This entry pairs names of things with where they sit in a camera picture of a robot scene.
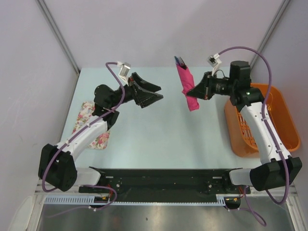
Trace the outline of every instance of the pink towel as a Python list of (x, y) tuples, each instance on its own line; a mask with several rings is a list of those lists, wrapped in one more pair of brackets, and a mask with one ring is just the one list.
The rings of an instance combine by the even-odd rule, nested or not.
[(190, 89), (194, 88), (193, 75), (190, 73), (188, 67), (185, 70), (184, 68), (180, 67), (179, 65), (176, 65), (176, 66), (177, 66), (178, 73), (179, 73), (179, 76), (180, 76), (180, 80), (181, 80), (181, 83), (182, 83), (182, 86), (183, 86), (182, 93), (186, 96), (188, 108), (189, 108), (190, 111), (198, 110), (199, 104), (198, 104), (197, 98), (190, 97), (190, 96), (186, 95), (186, 93)]

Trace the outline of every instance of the floral cloth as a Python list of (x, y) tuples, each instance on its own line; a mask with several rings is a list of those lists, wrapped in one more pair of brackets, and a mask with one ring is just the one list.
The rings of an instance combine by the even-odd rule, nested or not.
[[(82, 127), (92, 116), (92, 112), (94, 111), (94, 102), (84, 102), (81, 106), (81, 110), (78, 114), (77, 121), (74, 126), (73, 133)], [(88, 148), (92, 149), (105, 149), (107, 147), (108, 139), (109, 139), (110, 131), (107, 131), (97, 137), (95, 140), (91, 142)]]

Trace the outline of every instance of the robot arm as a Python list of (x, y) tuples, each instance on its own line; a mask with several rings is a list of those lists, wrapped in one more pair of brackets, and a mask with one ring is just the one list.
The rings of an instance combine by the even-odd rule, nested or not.
[[(217, 64), (216, 60), (217, 57), (209, 57), (209, 61), (213, 64)], [(229, 78), (217, 78), (215, 72), (206, 72), (201, 82), (187, 95), (203, 100), (210, 100), (214, 94), (229, 95), (232, 105), (236, 106), (253, 133), (262, 165), (254, 169), (241, 168), (228, 171), (225, 175), (228, 184), (254, 186), (258, 191), (285, 186), (286, 176), (281, 156), (287, 164), (289, 184), (291, 184), (302, 167), (301, 160), (298, 157), (292, 158), (282, 144), (266, 107), (266, 117), (265, 119), (262, 117), (263, 95), (258, 88), (252, 88), (250, 83), (248, 62), (234, 61), (230, 66)], [(276, 149), (265, 120), (280, 150)]]
[[(120, 76), (126, 77), (129, 69), (129, 64), (124, 64)], [(125, 80), (127, 84), (124, 86), (125, 97), (122, 103), (134, 100), (144, 108), (163, 98), (161, 94), (156, 93), (161, 90), (159, 86), (143, 80), (137, 73), (132, 73)], [(63, 192), (74, 185), (96, 185), (101, 176), (93, 168), (76, 168), (74, 162), (96, 137), (115, 124), (119, 112), (110, 110), (120, 102), (122, 90), (112, 90), (107, 85), (99, 85), (94, 95), (95, 110), (91, 119), (68, 139), (56, 145), (47, 144), (42, 149), (38, 176), (43, 179), (47, 171), (46, 182)]]

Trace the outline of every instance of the orange plastic basket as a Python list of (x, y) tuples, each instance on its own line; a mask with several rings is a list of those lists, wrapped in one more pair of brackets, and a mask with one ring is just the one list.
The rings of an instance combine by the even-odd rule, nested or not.
[[(263, 96), (268, 89), (267, 84), (253, 83), (251, 86), (259, 88)], [(299, 148), (300, 139), (289, 110), (277, 88), (272, 86), (269, 95), (267, 100), (269, 116), (281, 141), (290, 152), (293, 152)], [(230, 100), (225, 105), (225, 115), (234, 153), (240, 157), (259, 157), (258, 148), (249, 126)]]

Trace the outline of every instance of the white wall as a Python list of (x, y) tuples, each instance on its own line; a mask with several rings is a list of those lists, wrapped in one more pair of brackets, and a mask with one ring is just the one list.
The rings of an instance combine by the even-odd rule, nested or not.
[[(299, 156), (303, 168), (295, 179), (301, 204), (308, 219), (308, 1), (292, 1), (264, 51), (273, 73), (273, 85), (287, 102), (301, 138)], [(268, 82), (265, 65), (259, 60), (253, 69), (255, 82)]]
[[(189, 66), (230, 46), (257, 48), (282, 0), (46, 0), (81, 67)], [(253, 54), (232, 51), (229, 63)]]
[(0, 2), (0, 230), (34, 193), (42, 147), (61, 135), (77, 77), (34, 0)]

